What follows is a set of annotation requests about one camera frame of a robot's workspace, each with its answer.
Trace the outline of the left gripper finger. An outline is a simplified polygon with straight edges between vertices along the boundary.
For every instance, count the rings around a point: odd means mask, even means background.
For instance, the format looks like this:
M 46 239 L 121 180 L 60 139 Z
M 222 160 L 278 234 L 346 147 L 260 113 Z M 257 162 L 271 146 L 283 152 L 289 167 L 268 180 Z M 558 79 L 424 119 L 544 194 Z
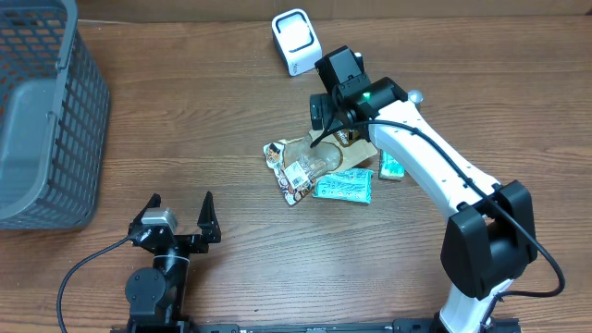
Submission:
M 207 243 L 221 242 L 222 233 L 216 218 L 213 193 L 210 191 L 204 197 L 197 226 L 201 229 L 202 237 Z
M 145 212 L 150 208 L 157 208 L 161 205 L 161 196 L 158 193 L 154 193 L 147 204 L 143 207 L 139 214 L 137 214 L 129 224 L 129 234 L 141 224 L 141 220 Z

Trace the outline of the brown snack bag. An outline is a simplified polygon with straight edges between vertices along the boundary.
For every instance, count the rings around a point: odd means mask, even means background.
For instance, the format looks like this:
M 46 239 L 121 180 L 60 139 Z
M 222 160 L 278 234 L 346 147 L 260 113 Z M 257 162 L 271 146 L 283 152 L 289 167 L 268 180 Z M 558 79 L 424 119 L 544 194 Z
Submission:
M 286 203 L 298 204 L 313 195 L 316 183 L 325 175 L 358 166 L 377 154 L 375 146 L 357 137 L 353 130 L 330 134 L 316 147 L 311 144 L 321 132 L 310 130 L 301 138 L 279 140 L 264 146 L 267 167 L 277 180 Z

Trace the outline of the teal snack packet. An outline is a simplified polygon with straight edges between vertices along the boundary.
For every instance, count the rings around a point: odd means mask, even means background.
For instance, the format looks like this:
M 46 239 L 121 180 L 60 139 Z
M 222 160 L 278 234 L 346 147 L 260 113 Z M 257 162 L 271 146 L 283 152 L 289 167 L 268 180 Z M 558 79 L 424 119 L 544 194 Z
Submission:
M 374 171 L 366 168 L 351 168 L 327 174 L 316 183 L 313 196 L 319 199 L 370 204 L 373 175 Z

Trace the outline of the teal tissue pack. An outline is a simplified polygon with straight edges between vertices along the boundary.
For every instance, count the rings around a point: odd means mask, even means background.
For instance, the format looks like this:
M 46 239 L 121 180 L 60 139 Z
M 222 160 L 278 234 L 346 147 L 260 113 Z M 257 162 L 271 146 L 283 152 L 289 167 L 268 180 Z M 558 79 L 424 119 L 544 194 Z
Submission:
M 381 179 L 402 179 L 405 176 L 405 169 L 393 156 L 382 150 L 380 153 L 378 176 Z

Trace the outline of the yellow liquid bottle silver cap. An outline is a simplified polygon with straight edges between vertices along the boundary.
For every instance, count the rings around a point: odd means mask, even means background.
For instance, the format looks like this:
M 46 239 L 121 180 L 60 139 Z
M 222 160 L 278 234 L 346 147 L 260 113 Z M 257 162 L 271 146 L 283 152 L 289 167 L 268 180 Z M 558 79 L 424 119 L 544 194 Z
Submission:
M 421 103 L 424 101 L 423 93 L 419 90 L 413 89 L 407 92 L 408 100 L 413 102 L 417 109 L 420 109 Z

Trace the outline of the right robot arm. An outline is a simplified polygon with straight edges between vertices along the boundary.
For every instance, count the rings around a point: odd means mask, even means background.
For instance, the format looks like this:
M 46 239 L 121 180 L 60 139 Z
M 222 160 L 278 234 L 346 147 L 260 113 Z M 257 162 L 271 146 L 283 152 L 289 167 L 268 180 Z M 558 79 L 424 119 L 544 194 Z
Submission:
M 452 286 L 434 319 L 398 319 L 397 332 L 518 332 L 488 308 L 537 258 L 532 197 L 519 181 L 500 184 L 472 165 L 423 119 L 422 95 L 394 80 L 370 81 L 349 47 L 314 64 L 326 93 L 311 98 L 316 130 L 348 130 L 392 155 L 446 217 L 440 254 Z

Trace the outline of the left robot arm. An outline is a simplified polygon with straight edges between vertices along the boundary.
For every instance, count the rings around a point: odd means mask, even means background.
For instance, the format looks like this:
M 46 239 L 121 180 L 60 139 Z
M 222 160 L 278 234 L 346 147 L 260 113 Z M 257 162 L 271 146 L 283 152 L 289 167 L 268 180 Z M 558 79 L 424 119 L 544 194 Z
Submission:
M 198 217 L 198 233 L 178 234 L 178 220 L 171 209 L 161 205 L 153 194 L 129 225 L 132 245 L 151 253 L 150 267 L 136 270 L 129 277 L 125 294 L 129 302 L 127 332 L 196 332 L 183 304 L 190 257 L 207 253 L 209 245 L 221 242 L 213 194 L 203 200 Z

